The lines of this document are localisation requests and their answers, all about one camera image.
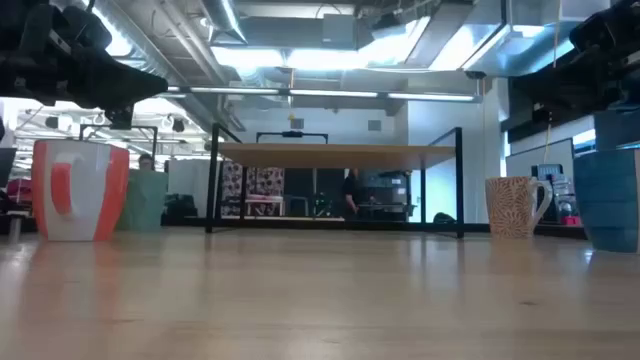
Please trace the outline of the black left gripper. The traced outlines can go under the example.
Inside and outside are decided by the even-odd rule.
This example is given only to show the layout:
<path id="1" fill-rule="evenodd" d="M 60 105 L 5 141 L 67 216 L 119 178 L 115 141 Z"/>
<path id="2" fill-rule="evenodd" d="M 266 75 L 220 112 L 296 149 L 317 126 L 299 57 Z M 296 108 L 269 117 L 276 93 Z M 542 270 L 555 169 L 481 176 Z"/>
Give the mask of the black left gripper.
<path id="1" fill-rule="evenodd" d="M 112 108 L 104 111 L 109 127 L 130 130 L 132 104 L 166 92 L 168 82 L 106 52 L 112 36 L 93 5 L 1 0 L 1 95 Z"/>

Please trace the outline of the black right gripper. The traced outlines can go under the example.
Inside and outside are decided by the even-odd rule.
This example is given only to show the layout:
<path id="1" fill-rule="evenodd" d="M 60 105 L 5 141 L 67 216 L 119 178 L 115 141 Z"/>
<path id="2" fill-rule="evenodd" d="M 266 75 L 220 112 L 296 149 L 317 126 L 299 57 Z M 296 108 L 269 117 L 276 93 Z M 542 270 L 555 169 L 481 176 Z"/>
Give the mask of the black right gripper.
<path id="1" fill-rule="evenodd" d="M 639 0 L 620 0 L 576 26 L 570 42 L 591 52 L 592 109 L 639 108 Z"/>

